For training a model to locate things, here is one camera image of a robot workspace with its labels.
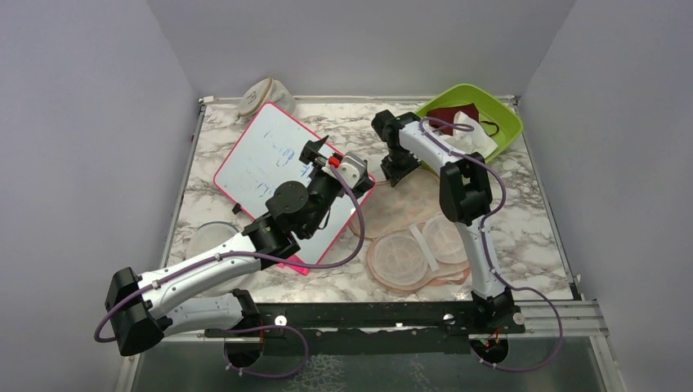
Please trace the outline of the white bra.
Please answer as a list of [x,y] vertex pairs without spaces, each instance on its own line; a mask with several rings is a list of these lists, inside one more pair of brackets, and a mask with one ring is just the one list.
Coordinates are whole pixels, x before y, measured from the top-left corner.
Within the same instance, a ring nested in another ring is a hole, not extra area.
[[487,160],[498,148],[498,144],[487,134],[481,123],[462,110],[454,111],[451,119],[444,119],[442,114],[430,114],[430,117],[463,125],[463,130],[459,130],[439,122],[425,121],[423,127],[465,154],[478,153]]

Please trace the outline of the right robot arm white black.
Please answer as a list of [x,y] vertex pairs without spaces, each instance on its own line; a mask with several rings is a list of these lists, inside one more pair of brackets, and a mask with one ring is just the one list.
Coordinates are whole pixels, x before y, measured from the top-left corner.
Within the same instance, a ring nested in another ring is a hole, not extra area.
[[489,167],[479,153],[465,153],[426,128],[429,118],[412,112],[375,115],[371,127],[388,148],[380,167],[391,186],[426,164],[439,174],[439,205],[457,228],[472,272],[472,323],[482,332],[503,327],[515,312],[510,288],[498,277],[499,263],[485,219],[493,199]]

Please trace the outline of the peach floral mesh laundry bag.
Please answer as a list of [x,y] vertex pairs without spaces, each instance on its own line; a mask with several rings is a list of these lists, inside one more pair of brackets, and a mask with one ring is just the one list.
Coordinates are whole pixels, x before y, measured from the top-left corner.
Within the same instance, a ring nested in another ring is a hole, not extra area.
[[364,229],[356,216],[349,227],[371,242],[366,263],[383,286],[413,293],[469,278],[463,241],[440,209],[439,179],[430,171],[417,169],[395,186],[378,182],[361,210]]

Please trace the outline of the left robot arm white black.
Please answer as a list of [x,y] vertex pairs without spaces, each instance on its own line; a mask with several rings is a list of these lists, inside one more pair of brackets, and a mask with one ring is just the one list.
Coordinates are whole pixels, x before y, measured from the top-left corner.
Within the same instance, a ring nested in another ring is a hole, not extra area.
[[292,265],[300,241],[323,229],[338,198],[347,196],[364,223],[358,198],[374,186],[368,163],[353,153],[326,157],[320,152],[325,142],[308,141],[301,151],[300,161],[311,169],[308,184],[289,180],[279,185],[265,203],[266,213],[222,244],[173,267],[141,274],[130,267],[117,271],[94,341],[114,342],[122,356],[129,356],[182,332],[230,328],[243,336],[258,329],[259,313],[247,292],[201,295],[272,265]]

